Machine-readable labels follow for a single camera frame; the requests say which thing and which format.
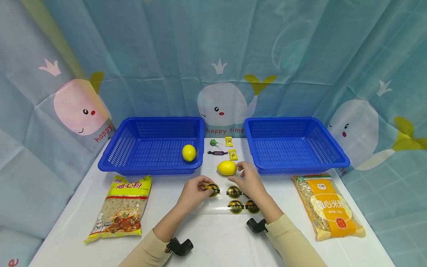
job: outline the white table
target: white table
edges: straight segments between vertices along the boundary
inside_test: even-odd
[[[210,138],[205,138],[203,164],[196,173],[213,179],[220,187],[229,181],[216,172],[216,166],[229,156],[208,155]],[[245,138],[233,138],[234,149],[240,160],[253,162]],[[219,145],[222,151],[229,147]],[[84,245],[96,217],[101,209],[110,183],[116,173],[104,173],[97,164],[102,155],[86,174],[65,210],[50,231],[48,237],[33,258],[30,267],[62,266],[117,266],[141,241],[142,237],[110,238]],[[365,238],[332,238],[315,241],[313,228],[295,186],[289,176],[263,177],[267,191],[282,210],[307,237],[329,267],[343,266],[394,266],[383,246],[348,193],[334,170],[329,171],[342,195],[366,229]],[[182,186],[189,177],[154,177],[152,191],[141,220],[142,236],[174,206]],[[265,234],[252,234],[246,222],[262,215],[249,214],[199,214],[189,216],[176,233],[183,242],[189,238],[194,249],[186,257],[172,255],[166,266],[283,266],[280,255],[269,243]]]

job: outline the green lollipop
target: green lollipop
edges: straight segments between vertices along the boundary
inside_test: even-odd
[[[211,146],[219,144],[215,139],[212,139],[209,143],[211,144]]]

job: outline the macaroni bag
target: macaroni bag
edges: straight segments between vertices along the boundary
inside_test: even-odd
[[[365,229],[330,176],[294,176],[293,180],[317,241],[349,235],[366,236]]]
[[[141,217],[150,189],[150,176],[134,183],[121,176],[115,176],[85,244],[99,238],[141,235]]]

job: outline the cartoon whale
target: cartoon whale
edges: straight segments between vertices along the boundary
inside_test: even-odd
[[[245,75],[253,90],[254,98],[248,105],[239,88],[229,82],[220,82],[204,87],[197,97],[197,107],[205,122],[212,126],[240,124],[255,112],[259,93],[276,80],[276,75],[262,82],[255,75]]]
[[[391,149],[374,153],[379,140],[379,116],[365,100],[349,100],[333,115],[328,130],[342,147],[356,170],[370,170],[401,150],[425,150],[427,138],[413,138],[414,126],[403,117],[395,117],[398,129]]]
[[[73,79],[67,82],[53,98],[53,107],[60,121],[79,135],[96,132],[111,117],[97,94],[100,80],[93,81],[99,74],[92,75],[91,81]]]

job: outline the black and gold label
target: black and gold label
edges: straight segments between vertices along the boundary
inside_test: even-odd
[[[205,186],[205,191],[208,189],[212,189],[213,193],[209,197],[216,197],[219,194],[219,186],[217,184],[208,184]]]
[[[245,206],[239,200],[230,201],[228,207],[232,214],[239,214],[245,209]]]
[[[241,195],[242,191],[240,191],[240,188],[238,188],[237,186],[233,185],[227,189],[227,196],[234,200],[238,199]]]
[[[249,213],[252,213],[252,214],[260,212],[260,208],[252,200],[248,200],[246,202],[245,208],[248,210]]]

